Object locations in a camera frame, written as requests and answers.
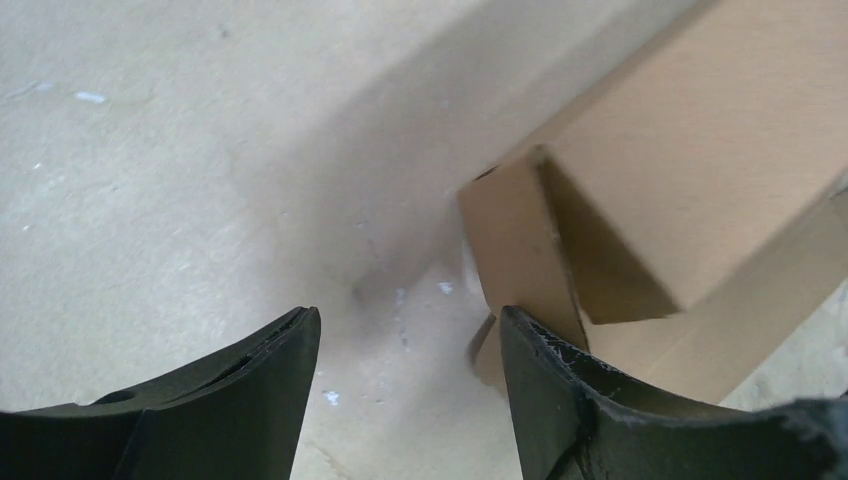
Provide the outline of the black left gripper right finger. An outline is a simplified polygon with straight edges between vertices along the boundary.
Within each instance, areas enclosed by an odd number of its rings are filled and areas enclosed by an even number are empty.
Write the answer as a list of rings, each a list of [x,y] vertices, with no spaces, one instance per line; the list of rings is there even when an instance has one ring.
[[[500,319],[512,425],[526,479],[843,479],[847,402],[744,412],[638,380],[524,310]]]

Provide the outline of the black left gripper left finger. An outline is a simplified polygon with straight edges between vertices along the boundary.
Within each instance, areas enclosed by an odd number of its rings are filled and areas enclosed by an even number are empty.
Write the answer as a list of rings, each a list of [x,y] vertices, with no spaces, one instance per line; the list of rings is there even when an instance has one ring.
[[[1,416],[5,479],[286,479],[321,337],[298,307],[248,337],[88,405]]]

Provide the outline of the brown cardboard box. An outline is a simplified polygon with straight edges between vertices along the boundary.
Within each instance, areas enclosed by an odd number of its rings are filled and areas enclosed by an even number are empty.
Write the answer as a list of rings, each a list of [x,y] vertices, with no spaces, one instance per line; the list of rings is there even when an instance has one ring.
[[[485,300],[717,403],[847,276],[847,5],[710,1],[459,192]]]

